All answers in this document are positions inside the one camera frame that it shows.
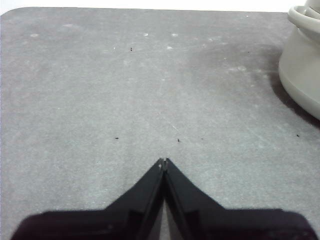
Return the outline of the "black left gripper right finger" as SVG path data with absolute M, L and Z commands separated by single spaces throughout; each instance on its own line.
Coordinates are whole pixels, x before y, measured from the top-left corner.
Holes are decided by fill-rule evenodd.
M 307 219 L 279 208 L 225 208 L 164 161 L 165 200 L 185 240 L 316 240 Z

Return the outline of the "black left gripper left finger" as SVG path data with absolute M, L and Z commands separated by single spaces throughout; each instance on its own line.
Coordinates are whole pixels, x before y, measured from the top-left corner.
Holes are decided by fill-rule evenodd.
M 155 164 L 104 209 L 47 211 L 26 217 L 13 240 L 148 239 L 159 224 L 165 160 Z

